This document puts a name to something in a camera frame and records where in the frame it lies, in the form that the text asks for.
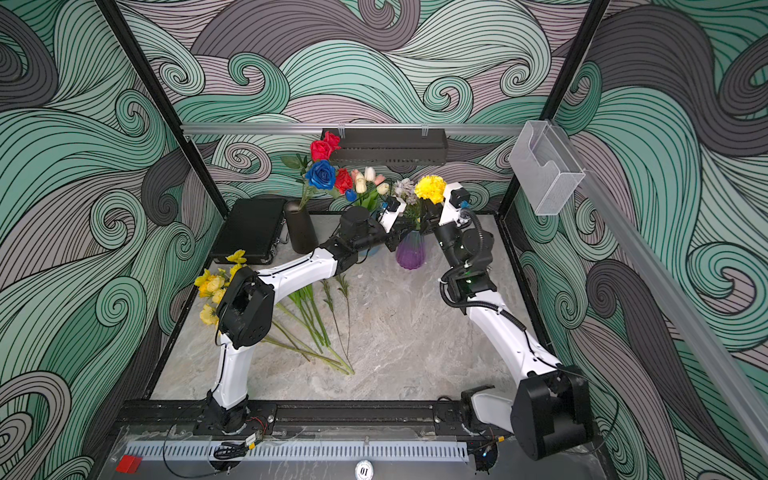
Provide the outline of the purple glass vase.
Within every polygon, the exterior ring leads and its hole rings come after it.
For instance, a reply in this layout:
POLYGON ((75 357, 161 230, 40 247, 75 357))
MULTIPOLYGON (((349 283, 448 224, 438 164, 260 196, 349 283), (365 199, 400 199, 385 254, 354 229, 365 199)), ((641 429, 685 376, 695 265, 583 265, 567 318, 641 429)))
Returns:
POLYGON ((398 265, 406 270, 417 270, 426 261, 426 248, 420 232, 411 231, 400 242, 396 250, 398 265))

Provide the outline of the yellow carnation stem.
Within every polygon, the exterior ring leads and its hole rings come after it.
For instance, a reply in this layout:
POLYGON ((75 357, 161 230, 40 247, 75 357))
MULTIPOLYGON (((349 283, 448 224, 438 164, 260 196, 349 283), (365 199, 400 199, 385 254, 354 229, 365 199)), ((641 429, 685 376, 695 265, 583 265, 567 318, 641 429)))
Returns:
MULTIPOLYGON (((334 321, 334 327, 335 327, 335 330, 336 330, 337 337, 338 337, 339 341, 342 343, 342 335, 341 335, 341 331, 340 331, 340 328, 339 328, 338 320, 337 320, 337 317, 336 317, 335 304, 334 304, 334 299, 333 299, 333 296, 332 296, 332 293, 331 293, 330 281, 326 280, 326 279, 322 280, 321 281, 321 286, 322 286, 323 295, 324 295, 323 301, 327 305, 329 311, 331 312, 331 315, 332 315, 332 318, 333 318, 333 321, 334 321)), ((345 360, 346 360, 346 363, 347 363, 347 359, 346 359, 346 356, 345 356, 345 353, 344 353, 345 346, 344 346, 343 343, 341 344, 341 347, 342 347, 342 353, 344 354, 344 357, 345 357, 345 360)))
POLYGON ((414 188, 420 209, 420 231, 430 232, 439 222, 444 203, 446 181, 437 175, 424 176, 414 188))
POLYGON ((349 350, 350 350, 350 344, 351 344, 351 306, 350 306, 350 284, 347 280, 346 276, 344 274, 339 274, 336 277, 337 283, 338 283, 338 290, 342 294, 345 300, 345 306, 346 306, 346 317, 347 317, 347 336, 346 336, 346 344, 344 348, 344 353, 347 359, 347 363, 350 364, 351 360, 349 358, 349 350))

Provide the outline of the black cylindrical vase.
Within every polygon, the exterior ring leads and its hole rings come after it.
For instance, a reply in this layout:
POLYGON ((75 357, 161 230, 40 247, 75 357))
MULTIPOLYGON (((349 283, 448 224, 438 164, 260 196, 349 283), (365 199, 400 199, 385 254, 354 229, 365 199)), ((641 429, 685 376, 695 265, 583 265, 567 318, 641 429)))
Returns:
POLYGON ((287 201, 284 216, 291 246, 296 253, 307 254, 319 244, 311 216, 299 200, 287 201))

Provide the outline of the single yellow tulip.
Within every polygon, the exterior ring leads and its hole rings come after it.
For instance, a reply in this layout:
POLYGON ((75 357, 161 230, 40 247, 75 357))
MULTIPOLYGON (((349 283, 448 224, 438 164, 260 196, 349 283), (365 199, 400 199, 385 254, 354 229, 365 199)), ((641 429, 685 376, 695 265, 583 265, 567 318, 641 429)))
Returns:
POLYGON ((311 335, 313 336, 316 345, 319 348, 329 347, 330 338, 315 301, 313 286, 305 286, 299 293, 300 303, 306 317, 305 321, 311 330, 311 335))

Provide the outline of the yellow ranunculus stem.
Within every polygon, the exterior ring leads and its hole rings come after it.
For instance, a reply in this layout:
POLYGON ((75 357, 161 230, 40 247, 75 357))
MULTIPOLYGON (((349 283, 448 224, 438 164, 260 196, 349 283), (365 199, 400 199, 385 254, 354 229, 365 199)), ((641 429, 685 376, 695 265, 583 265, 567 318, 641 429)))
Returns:
MULTIPOLYGON (((227 260, 231 263, 227 272, 230 282, 217 309, 221 339, 228 339, 233 348, 244 348, 263 342, 262 339, 268 334, 281 338, 278 330, 272 327, 275 323, 285 327, 312 348, 320 350, 303 324, 298 308, 288 299, 289 294, 312 285, 318 306, 315 285, 321 286, 322 280, 329 280, 327 277, 316 280, 310 278, 308 268, 319 264, 318 252, 268 271, 251 268, 246 263, 243 250, 228 256, 227 260)), ((330 338, 330 346, 320 351, 331 356, 329 350, 333 349, 345 360, 341 347, 343 342, 339 341, 336 330, 333 334, 329 332, 320 308, 319 312, 330 338)))

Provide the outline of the pale yellow blossom spray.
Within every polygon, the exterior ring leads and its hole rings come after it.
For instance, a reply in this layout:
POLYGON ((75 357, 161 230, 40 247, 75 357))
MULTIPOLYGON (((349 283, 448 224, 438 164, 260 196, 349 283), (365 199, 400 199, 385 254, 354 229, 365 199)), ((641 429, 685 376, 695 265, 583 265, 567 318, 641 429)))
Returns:
POLYGON ((222 302, 229 286, 229 277, 225 270, 218 269, 215 272, 205 270, 197 277, 194 285, 197 287, 198 296, 205 300, 200 312, 200 319, 206 325, 217 325, 219 316, 217 309, 222 302))

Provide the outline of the yellow flower bunch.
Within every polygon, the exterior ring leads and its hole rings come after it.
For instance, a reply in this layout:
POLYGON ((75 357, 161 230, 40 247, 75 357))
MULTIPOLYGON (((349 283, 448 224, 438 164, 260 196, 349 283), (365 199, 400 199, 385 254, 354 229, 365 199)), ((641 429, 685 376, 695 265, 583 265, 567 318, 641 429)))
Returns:
POLYGON ((355 373, 352 366, 347 363, 341 356, 339 356, 335 350, 330 349, 331 356, 327 356, 320 350, 312 348, 307 343, 303 342, 298 336, 292 334, 285 327, 272 324, 272 327, 277 329, 281 335, 281 338, 275 335, 268 334, 262 341, 267 344, 283 348, 294 353, 298 353, 307 362, 318 361, 326 364, 328 367, 341 372, 344 375, 351 376, 355 373))

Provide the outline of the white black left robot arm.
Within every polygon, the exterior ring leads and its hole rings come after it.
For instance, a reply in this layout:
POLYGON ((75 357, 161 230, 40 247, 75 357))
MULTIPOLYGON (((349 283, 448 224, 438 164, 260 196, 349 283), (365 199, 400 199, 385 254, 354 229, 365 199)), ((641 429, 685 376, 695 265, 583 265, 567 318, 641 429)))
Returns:
POLYGON ((276 304, 288 295, 346 272, 359 254, 378 245, 394 251, 416 223, 386 209, 373 217, 363 207, 345 210, 333 234, 310 253, 266 270, 240 269, 216 309, 219 361, 204 413, 213 428, 236 434, 248 418, 247 379, 253 349, 272 326, 276 304))

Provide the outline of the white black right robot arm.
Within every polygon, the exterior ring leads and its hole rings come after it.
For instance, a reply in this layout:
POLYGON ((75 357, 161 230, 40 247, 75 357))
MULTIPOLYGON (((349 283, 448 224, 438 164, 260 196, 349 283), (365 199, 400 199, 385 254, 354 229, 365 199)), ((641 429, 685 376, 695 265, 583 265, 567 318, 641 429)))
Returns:
POLYGON ((489 274, 493 235, 473 212, 450 202, 425 201, 421 225, 434 234, 449 264, 438 281, 441 299, 480 328, 516 383, 512 394, 495 387, 471 392, 474 418, 513 434, 533 460, 591 442, 588 380, 580 368, 550 354, 507 309, 489 274))

